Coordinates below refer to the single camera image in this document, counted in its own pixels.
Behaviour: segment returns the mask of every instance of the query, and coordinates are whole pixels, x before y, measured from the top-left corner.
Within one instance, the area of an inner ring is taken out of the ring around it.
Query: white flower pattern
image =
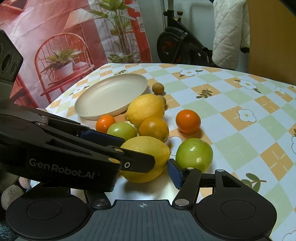
[[[294,240],[296,240],[296,230],[291,233],[287,233],[282,239],[282,241],[294,241]]]
[[[276,91],[278,91],[279,93],[281,93],[281,94],[285,94],[286,93],[286,91],[285,90],[283,90],[283,89],[281,89],[280,87],[275,87],[275,90]]]
[[[248,81],[248,80],[241,80],[239,82],[239,84],[243,87],[246,87],[249,90],[253,90],[253,89],[257,89],[257,86],[254,85],[254,83],[252,81]]]
[[[292,151],[296,154],[296,137],[292,137]]]
[[[238,114],[239,114],[239,118],[242,120],[242,121],[249,121],[249,122],[256,122],[256,117],[254,116],[254,113],[251,111],[251,110],[243,110],[243,109],[240,109],[237,111]]]
[[[180,72],[180,75],[185,75],[187,77],[193,76],[201,72],[202,70],[194,70],[194,69],[184,69]]]
[[[78,88],[76,88],[74,91],[73,91],[73,95],[79,93],[80,91],[82,91],[84,89],[84,86],[79,86]]]

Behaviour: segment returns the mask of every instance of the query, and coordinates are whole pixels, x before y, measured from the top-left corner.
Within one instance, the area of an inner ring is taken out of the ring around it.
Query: wooden door
[[[296,85],[296,16],[279,0],[248,0],[248,72]]]

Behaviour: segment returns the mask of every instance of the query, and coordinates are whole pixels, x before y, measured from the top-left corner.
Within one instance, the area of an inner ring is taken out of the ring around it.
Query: green apple
[[[107,134],[123,138],[125,141],[137,136],[137,131],[134,127],[126,122],[117,122],[111,125]]]
[[[188,138],[179,146],[176,162],[182,168],[193,167],[205,172],[213,162],[213,150],[198,138]]]

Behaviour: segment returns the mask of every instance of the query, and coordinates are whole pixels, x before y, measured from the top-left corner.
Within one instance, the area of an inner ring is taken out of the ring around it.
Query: printed backdrop
[[[151,62],[137,0],[5,0],[0,29],[24,57],[19,105],[44,108],[108,62]]]

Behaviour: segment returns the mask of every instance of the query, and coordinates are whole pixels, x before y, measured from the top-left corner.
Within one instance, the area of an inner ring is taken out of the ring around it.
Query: crosshair marking
[[[141,208],[145,208],[145,207],[147,207],[147,206],[149,206],[149,205],[147,205],[146,203],[141,203],[141,204],[138,205],[138,206],[140,206]]]

